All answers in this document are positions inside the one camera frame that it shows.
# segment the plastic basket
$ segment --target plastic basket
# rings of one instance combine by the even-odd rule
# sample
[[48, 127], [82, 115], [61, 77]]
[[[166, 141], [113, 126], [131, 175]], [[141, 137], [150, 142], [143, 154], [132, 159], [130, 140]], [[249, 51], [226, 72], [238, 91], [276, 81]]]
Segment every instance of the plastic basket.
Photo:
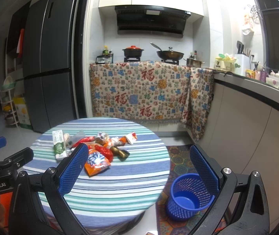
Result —
[[208, 208], [214, 200], [200, 176], [187, 173], [174, 180], [167, 204], [168, 216], [176, 221], [187, 220], [198, 211]]

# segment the range hood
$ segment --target range hood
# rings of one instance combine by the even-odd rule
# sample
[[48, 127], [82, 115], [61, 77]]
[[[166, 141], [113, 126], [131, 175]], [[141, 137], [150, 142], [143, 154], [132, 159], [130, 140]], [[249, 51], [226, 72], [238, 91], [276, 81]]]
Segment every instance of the range hood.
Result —
[[117, 5], [118, 34], [153, 33], [183, 37], [189, 11], [151, 5]]

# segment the round table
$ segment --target round table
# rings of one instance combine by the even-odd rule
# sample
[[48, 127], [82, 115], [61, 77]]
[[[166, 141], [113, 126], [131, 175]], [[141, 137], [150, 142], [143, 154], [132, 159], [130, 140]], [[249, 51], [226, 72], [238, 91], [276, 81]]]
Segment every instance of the round table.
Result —
[[[162, 140], [146, 127], [117, 118], [84, 118], [58, 125], [42, 134], [31, 146], [34, 159], [24, 166], [28, 174], [44, 172], [58, 165], [53, 150], [52, 131], [71, 136], [83, 130], [86, 136], [107, 132], [110, 137], [135, 132], [137, 141], [122, 149], [130, 156], [114, 157], [104, 172], [89, 177], [83, 169], [71, 192], [64, 196], [73, 213], [92, 234], [110, 234], [151, 207], [167, 183], [170, 157]], [[44, 193], [39, 193], [44, 211], [53, 220]]]

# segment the refrigerator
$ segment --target refrigerator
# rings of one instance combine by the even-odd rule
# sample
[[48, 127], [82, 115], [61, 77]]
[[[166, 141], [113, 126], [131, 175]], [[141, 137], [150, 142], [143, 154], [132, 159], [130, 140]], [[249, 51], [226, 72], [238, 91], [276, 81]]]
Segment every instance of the refrigerator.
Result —
[[39, 0], [26, 20], [22, 68], [35, 132], [77, 119], [71, 42], [76, 0]]

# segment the metal bolt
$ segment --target metal bolt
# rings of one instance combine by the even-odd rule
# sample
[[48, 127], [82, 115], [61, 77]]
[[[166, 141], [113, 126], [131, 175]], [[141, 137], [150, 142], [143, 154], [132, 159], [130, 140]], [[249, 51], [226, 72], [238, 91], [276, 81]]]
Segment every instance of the metal bolt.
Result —
[[56, 168], [55, 168], [55, 167], [50, 167], [50, 168], [47, 169], [47, 172], [48, 172], [49, 174], [52, 174], [52, 173], [54, 173], [55, 171], [56, 171]]
[[25, 176], [25, 174], [26, 174], [26, 172], [23, 170], [19, 173], [19, 177], [23, 177], [23, 176]]
[[254, 170], [254, 171], [253, 171], [253, 175], [254, 175], [255, 177], [259, 177], [259, 176], [260, 176], [260, 173], [259, 173], [258, 171], [256, 171], [256, 170]]
[[231, 171], [230, 168], [224, 168], [223, 172], [226, 173], [226, 174], [230, 174], [232, 171]]

